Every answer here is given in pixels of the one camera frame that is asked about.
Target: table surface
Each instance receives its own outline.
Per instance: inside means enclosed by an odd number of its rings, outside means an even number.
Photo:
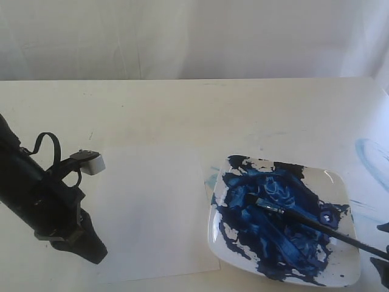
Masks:
[[[357,141],[368,141],[382,154],[383,159],[376,165],[389,169],[389,155],[385,152],[389,150],[389,99],[370,78],[0,82],[0,95],[1,113],[29,148],[41,131],[57,134],[63,157],[79,148],[101,151],[129,144],[177,143],[195,148],[209,197],[216,169],[231,154],[332,170],[346,184],[357,237],[381,249],[389,242],[389,234],[376,229],[378,224],[389,221],[389,194],[382,181],[388,180],[388,176],[374,175],[356,151]],[[48,167],[52,146],[47,143],[43,147],[35,159]],[[93,178],[83,181],[86,209],[96,183]],[[1,212],[7,212],[4,205]],[[12,265],[12,257],[28,261],[33,249],[18,242],[19,233],[30,229],[10,212],[9,217],[0,222],[2,237],[8,238],[8,243],[3,239],[0,242],[2,246],[7,244],[8,249],[2,253],[11,255],[8,262],[4,255],[0,256],[3,270]],[[386,291],[369,254],[362,251],[361,261],[360,280],[342,291]],[[48,275],[55,270],[42,263],[32,265]],[[25,269],[11,279],[2,278],[1,290],[320,289],[276,282],[222,262],[219,271],[90,287],[81,287],[72,279],[62,283],[51,283],[49,278],[26,280],[23,273]]]

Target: white backdrop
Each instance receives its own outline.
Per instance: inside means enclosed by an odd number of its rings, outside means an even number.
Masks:
[[[369,75],[387,0],[0,0],[0,79]]]

